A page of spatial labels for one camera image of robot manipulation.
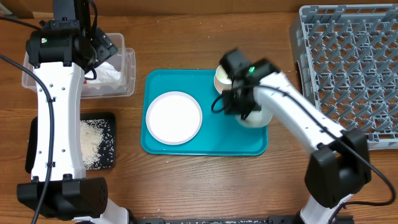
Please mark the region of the white napkin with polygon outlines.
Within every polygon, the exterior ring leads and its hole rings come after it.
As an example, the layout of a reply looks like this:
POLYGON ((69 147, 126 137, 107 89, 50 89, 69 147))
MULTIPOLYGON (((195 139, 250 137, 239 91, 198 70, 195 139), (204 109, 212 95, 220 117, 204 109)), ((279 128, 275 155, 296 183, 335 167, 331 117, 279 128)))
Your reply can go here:
POLYGON ((117 71, 113 65, 108 62, 102 63, 95 69, 97 78, 87 81, 87 84, 94 85, 95 88, 111 87, 117 89, 120 86, 121 72, 117 71))

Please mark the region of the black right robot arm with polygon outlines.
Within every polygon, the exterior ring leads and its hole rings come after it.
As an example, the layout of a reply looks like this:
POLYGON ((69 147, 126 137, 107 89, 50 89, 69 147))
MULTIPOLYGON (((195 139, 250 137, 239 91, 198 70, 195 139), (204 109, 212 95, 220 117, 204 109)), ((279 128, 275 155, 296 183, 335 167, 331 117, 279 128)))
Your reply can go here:
POLYGON ((348 131, 318 111, 266 59, 252 63, 234 49, 223 55, 220 66, 232 81, 221 94, 222 112, 249 128, 266 126, 277 116, 308 152, 310 198, 296 221, 332 223, 338 209, 371 180, 364 133, 348 131))

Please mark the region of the large white plate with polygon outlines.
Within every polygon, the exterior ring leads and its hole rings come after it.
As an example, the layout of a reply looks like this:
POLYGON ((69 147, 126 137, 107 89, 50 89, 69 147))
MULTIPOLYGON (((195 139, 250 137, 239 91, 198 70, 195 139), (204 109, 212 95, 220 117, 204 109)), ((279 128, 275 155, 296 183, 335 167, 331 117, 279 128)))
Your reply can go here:
POLYGON ((203 113, 189 94, 169 91, 154 99, 146 112, 146 126, 151 136, 166 145, 180 145, 199 132, 203 113))

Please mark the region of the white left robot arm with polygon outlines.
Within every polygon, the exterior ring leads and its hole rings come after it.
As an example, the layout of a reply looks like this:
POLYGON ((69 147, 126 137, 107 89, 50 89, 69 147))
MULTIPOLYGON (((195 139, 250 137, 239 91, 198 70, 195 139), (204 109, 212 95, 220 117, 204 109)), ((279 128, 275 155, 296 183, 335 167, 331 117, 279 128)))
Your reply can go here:
POLYGON ((17 199, 36 216, 78 223, 133 223, 108 196, 102 177, 87 178, 80 147, 80 98, 88 72, 118 50, 97 26, 93 1, 54 1, 53 19, 26 43, 37 86, 37 146, 31 180, 17 199))

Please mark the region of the pale yellow cup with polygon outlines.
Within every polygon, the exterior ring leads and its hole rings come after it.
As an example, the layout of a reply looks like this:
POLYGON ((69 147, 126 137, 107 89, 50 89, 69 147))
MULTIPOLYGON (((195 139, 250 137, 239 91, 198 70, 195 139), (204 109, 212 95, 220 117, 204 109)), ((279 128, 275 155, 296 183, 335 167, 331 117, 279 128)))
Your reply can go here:
POLYGON ((228 78, 221 65, 219 65, 216 69, 214 75, 214 86, 219 94, 222 94, 223 90, 230 90, 232 87, 232 81, 228 78))

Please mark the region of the grey bowl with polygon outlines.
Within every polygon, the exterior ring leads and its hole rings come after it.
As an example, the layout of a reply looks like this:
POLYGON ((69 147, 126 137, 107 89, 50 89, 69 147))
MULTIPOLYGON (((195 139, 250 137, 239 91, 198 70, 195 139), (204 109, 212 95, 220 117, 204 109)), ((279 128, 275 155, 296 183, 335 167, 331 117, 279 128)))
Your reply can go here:
POLYGON ((262 128, 270 123, 272 113, 262 107, 259 111, 251 111, 245 120, 241 119, 240 115, 236 115, 235 118, 240 125, 246 128, 262 128))

